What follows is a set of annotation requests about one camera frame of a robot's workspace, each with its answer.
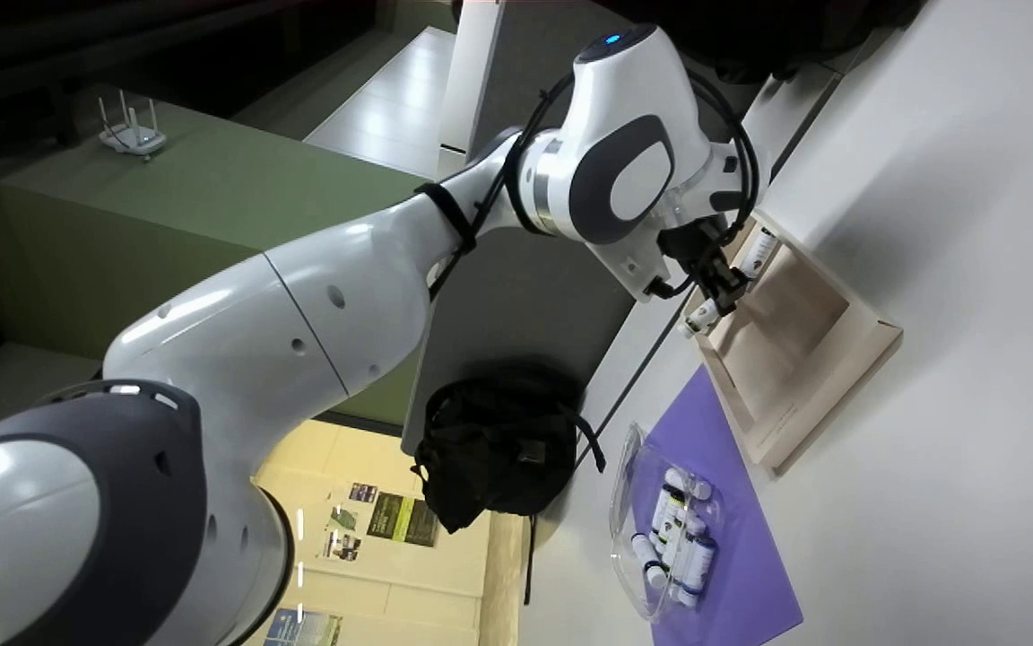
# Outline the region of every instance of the wooden block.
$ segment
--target wooden block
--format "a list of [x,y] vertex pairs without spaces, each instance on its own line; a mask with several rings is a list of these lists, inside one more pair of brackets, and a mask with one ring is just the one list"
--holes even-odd
[[783,243],[700,349],[746,454],[783,470],[895,342],[901,328]]

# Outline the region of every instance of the yellow wall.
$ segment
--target yellow wall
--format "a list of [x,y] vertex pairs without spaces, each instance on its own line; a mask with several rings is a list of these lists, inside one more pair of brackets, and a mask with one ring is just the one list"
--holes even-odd
[[[253,478],[283,503],[296,534],[296,567],[278,605],[342,615],[338,646],[475,646],[490,517],[481,512],[454,534],[440,532],[425,548],[365,534],[373,503],[348,503],[355,482],[418,499],[410,465],[399,436],[302,422]],[[334,503],[358,517],[355,562],[322,555]]]

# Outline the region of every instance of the white surface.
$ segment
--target white surface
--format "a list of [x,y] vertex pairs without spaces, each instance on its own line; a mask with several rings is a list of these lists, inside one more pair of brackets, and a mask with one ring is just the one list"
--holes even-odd
[[440,98],[440,143],[452,152],[472,148],[501,18],[504,0],[464,0]]
[[0,441],[0,641],[76,581],[100,526],[88,465],[51,441]]
[[440,152],[440,100],[452,37],[424,30],[365,85],[358,85],[303,143],[383,168],[440,178],[464,155]]
[[1033,641],[1033,2],[927,2],[768,211],[907,331],[762,483],[808,618],[783,646]]
[[273,93],[250,100],[232,113],[232,122],[303,141],[327,122],[352,93],[373,79],[413,37],[389,30],[369,30],[334,50],[331,57],[308,63],[295,79],[278,81]]

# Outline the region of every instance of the purple sheet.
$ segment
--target purple sheet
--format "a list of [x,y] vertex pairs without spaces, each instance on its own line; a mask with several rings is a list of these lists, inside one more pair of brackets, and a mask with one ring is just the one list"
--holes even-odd
[[654,624],[657,646],[762,646],[804,621],[779,561],[737,444],[701,368],[669,402],[630,465],[630,512],[648,524],[666,465],[712,483],[725,506],[718,562],[694,610],[666,610]]

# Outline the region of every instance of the green cabinet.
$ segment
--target green cabinet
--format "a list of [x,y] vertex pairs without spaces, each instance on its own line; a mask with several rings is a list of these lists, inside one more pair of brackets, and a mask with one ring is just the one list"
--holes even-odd
[[[200,275],[418,183],[185,106],[157,112],[169,148],[154,162],[86,141],[0,176],[2,336],[100,357],[129,318]],[[413,374],[338,412],[400,422]]]

